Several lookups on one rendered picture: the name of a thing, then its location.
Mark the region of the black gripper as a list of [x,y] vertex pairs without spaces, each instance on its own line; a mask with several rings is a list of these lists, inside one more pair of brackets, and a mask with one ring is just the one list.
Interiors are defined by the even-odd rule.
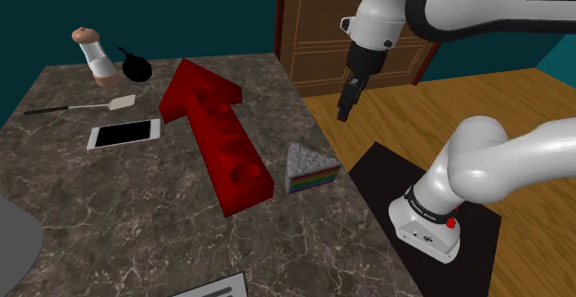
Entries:
[[352,42],[346,58],[346,65],[351,71],[343,85],[337,107],[337,119],[345,122],[350,111],[357,104],[362,91],[370,77],[378,74],[387,58],[387,51],[374,51]]

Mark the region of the brown wooden door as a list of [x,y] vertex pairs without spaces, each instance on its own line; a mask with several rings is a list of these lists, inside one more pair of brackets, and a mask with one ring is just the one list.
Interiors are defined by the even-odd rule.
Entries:
[[[302,97],[340,93],[350,70],[343,17],[353,16],[361,0],[277,0],[274,53]],[[404,25],[382,71],[367,89],[416,85],[440,46]]]

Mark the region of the rainbow layer cake slice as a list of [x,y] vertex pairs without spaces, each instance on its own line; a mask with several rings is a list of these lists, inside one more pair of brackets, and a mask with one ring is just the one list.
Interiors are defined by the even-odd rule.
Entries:
[[337,159],[292,142],[287,151],[285,190],[292,194],[331,183],[341,167]]

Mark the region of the red arrow-shaped block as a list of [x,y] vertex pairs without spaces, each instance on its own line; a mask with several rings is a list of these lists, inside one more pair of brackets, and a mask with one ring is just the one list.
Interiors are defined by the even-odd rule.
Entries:
[[186,117],[225,217],[273,197],[274,181],[232,109],[242,88],[182,59],[159,110],[168,124]]

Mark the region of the white smartphone with black screen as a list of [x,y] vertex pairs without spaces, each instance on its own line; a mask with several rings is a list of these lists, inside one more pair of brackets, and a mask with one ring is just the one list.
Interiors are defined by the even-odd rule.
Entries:
[[160,136],[160,119],[93,127],[90,131],[87,150],[148,141],[158,139]]

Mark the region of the white paper sheet with lines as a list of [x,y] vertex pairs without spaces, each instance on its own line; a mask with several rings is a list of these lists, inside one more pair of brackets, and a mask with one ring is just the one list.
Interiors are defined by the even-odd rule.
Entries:
[[245,275],[239,272],[183,291],[173,297],[248,297]]

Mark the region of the white and tan pepper mill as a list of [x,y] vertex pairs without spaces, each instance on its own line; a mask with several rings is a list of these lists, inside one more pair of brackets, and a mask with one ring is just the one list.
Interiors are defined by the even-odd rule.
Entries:
[[80,27],[74,30],[71,36],[84,53],[96,83],[102,87],[116,85],[119,76],[100,44],[100,34],[94,29]]

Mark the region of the grey rounded object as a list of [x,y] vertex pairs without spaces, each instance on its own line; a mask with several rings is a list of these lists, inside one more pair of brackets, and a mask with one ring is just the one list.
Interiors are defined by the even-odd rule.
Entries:
[[38,220],[0,196],[0,297],[6,297],[29,273],[43,239]]

